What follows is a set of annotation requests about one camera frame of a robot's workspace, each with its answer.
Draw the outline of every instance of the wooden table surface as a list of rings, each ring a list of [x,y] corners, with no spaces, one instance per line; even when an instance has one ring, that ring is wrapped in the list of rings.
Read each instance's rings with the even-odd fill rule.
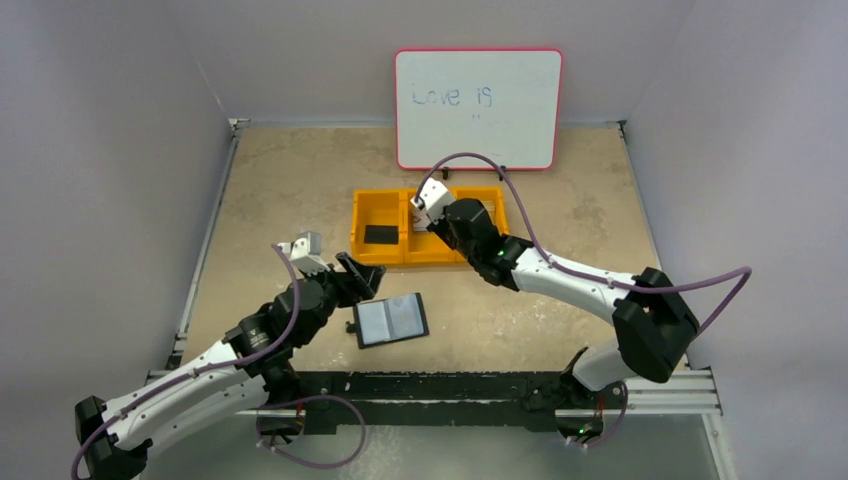
[[[618,131],[561,129],[556,152],[547,171],[510,174],[542,245],[604,269],[656,266]],[[314,230],[330,261],[350,250],[354,189],[414,187],[422,175],[397,166],[391,128],[248,128],[209,245],[184,358],[290,283],[272,243]],[[503,185],[492,172],[452,173],[447,184]],[[510,230],[526,238],[515,201],[503,190]],[[300,370],[559,370],[579,348],[614,336],[597,317],[493,287],[470,267],[390,269],[378,298],[411,292],[421,292],[429,336],[359,350],[355,335],[345,333],[350,309],[337,310],[292,364]]]

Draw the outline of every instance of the white wall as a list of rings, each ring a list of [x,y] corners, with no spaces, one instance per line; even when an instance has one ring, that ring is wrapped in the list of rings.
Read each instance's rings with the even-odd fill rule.
[[[556,46],[562,120],[630,115],[694,0],[170,0],[230,117],[394,122],[407,46]]]
[[[672,278],[754,268],[691,351],[743,478],[848,478],[846,113],[848,3],[698,0],[628,123]]]
[[[0,476],[161,368],[228,125],[164,0],[0,3]]]

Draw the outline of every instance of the yellow tray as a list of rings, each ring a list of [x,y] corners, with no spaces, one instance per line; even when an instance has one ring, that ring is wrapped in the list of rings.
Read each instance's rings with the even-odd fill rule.
[[[454,198],[476,198],[489,210],[500,233],[509,234],[500,187],[455,187]],[[350,250],[353,258],[365,264],[438,265],[464,263],[459,252],[448,248],[435,233],[416,232],[410,200],[414,188],[355,190]],[[397,244],[365,243],[365,226],[397,227]]]

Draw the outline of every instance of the red whiteboard frame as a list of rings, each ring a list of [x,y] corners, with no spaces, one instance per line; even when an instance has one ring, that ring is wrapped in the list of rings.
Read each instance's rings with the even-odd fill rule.
[[[403,52],[556,52],[560,57],[559,64],[559,89],[557,89],[557,108],[556,108],[556,118],[554,118],[554,147],[553,147],[553,155],[551,156],[551,163],[546,167],[526,167],[526,168],[509,168],[510,170],[518,170],[518,171],[533,171],[540,172],[551,168],[554,164],[554,159],[556,159],[556,141],[557,141],[557,124],[559,123],[559,108],[560,108],[560,100],[562,99],[562,72],[565,70],[565,55],[563,55],[562,50],[556,47],[404,47],[395,52],[394,58],[394,67],[395,67],[395,162],[398,164],[402,170],[410,170],[410,171],[423,171],[429,170],[428,167],[404,167],[400,164],[400,138],[398,135],[398,85],[397,85],[397,57]],[[439,158],[433,159],[433,164],[438,162]],[[489,166],[480,166],[480,167],[457,167],[451,168],[451,170],[456,171],[475,171],[475,170],[487,170],[494,171],[495,169]]]

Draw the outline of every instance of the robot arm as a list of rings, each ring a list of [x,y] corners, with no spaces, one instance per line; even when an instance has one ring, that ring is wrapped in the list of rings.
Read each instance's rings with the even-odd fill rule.
[[[336,308],[374,298],[385,273],[384,267],[361,265],[346,253],[336,255],[343,267],[337,271],[321,259],[320,236],[312,232],[277,248],[303,274],[297,280],[295,324],[289,326],[295,313],[290,285],[222,340],[156,382],[108,401],[92,396],[79,402],[77,439],[84,444],[92,437],[84,452],[92,478],[131,479],[144,469],[148,453],[240,410],[264,405],[269,397],[296,398],[297,375],[289,364],[294,349],[308,344]],[[256,358],[287,328],[279,346]],[[166,384],[170,387],[154,395]],[[138,404],[146,396],[151,398]]]
[[[641,287],[671,286],[659,270],[645,268],[639,275],[610,272],[550,252],[550,261],[545,260],[529,240],[500,234],[479,200],[456,200],[432,178],[425,182],[420,198],[411,202],[430,219],[428,230],[459,251],[488,283],[555,298],[615,328],[615,340],[579,352],[566,372],[590,391],[637,375],[667,382],[698,333],[695,315],[679,294],[646,295],[612,285],[617,281]],[[606,278],[608,283],[568,275],[554,269],[551,261]]]

